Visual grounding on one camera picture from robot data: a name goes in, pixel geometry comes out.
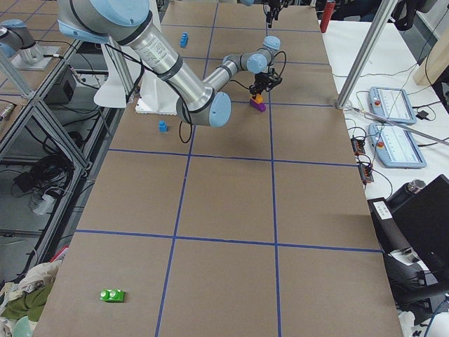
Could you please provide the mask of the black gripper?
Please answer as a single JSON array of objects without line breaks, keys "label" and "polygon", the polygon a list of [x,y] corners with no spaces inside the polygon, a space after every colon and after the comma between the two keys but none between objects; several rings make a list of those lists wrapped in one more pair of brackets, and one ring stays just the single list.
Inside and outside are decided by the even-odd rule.
[{"label": "black gripper", "polygon": [[268,84],[268,75],[261,72],[255,75],[255,83],[249,87],[250,94],[256,96],[258,93],[263,95]]}]

